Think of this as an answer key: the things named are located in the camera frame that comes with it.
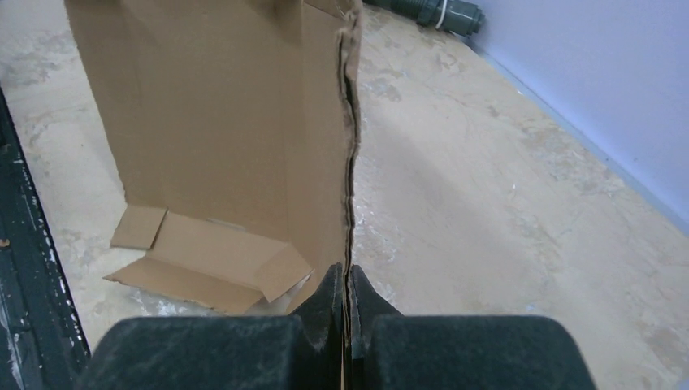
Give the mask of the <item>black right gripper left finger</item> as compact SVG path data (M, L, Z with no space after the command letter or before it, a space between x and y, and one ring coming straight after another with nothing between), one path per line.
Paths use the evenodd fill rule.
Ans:
M338 389L342 266L291 314L139 317L102 338L77 389Z

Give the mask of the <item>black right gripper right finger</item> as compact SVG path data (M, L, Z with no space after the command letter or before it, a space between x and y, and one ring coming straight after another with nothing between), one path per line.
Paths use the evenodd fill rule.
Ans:
M352 389L594 389L570 333L539 315L403 315L349 271Z

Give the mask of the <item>brown cardboard box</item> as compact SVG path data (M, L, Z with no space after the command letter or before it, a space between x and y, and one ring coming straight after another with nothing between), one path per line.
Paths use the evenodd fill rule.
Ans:
M359 1L68 1L122 181L107 279L228 314L348 263Z

